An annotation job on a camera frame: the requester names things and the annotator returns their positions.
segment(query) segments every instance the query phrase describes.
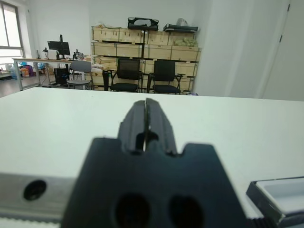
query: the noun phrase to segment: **chair seat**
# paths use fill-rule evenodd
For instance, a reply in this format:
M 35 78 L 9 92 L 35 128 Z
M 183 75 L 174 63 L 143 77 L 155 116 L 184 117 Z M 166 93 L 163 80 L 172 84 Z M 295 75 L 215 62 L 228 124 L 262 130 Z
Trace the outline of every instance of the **chair seat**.
M 131 83 L 116 83 L 111 86 L 111 89 L 116 91 L 135 92 L 137 90 L 137 85 Z
M 69 80 L 67 81 L 68 84 L 70 85 L 86 85 L 89 84 L 91 80 Z
M 179 94 L 181 91 L 172 85 L 154 85 L 154 91 L 156 93 L 164 94 Z

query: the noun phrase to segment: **window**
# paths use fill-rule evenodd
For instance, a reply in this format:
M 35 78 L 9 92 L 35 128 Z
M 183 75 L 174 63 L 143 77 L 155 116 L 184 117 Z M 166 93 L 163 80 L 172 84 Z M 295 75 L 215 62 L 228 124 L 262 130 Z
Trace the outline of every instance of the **window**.
M 0 68 L 23 57 L 18 9 L 0 0 Z

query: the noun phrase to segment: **door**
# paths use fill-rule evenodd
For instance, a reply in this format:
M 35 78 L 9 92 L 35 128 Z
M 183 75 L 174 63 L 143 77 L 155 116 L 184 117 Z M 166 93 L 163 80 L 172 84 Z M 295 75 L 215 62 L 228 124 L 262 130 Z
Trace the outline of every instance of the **door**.
M 304 101 L 304 0 L 291 0 L 263 98 Z

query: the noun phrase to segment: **computer monitor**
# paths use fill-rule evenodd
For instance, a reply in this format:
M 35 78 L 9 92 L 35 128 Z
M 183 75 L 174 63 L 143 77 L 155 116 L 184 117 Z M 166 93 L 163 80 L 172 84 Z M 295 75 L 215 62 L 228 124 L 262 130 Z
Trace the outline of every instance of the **computer monitor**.
M 70 48 L 68 42 L 63 42 L 63 50 L 60 41 L 48 41 L 48 49 L 50 50 L 58 50 L 60 55 L 70 56 Z

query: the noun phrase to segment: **table surface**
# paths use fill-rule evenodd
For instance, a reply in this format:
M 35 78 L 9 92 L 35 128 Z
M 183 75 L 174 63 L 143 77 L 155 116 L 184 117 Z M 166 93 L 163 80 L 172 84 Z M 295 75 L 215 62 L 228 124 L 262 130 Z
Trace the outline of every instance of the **table surface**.
M 260 216 L 246 196 L 251 181 L 304 176 L 304 102 L 37 87 L 0 98 L 0 172 L 77 177 L 92 139 L 117 137 L 147 97 L 166 113 L 178 151 L 215 146 L 248 217 Z
M 45 63 L 72 63 L 70 59 L 45 59 L 45 58 L 13 58 L 18 62 L 45 62 Z

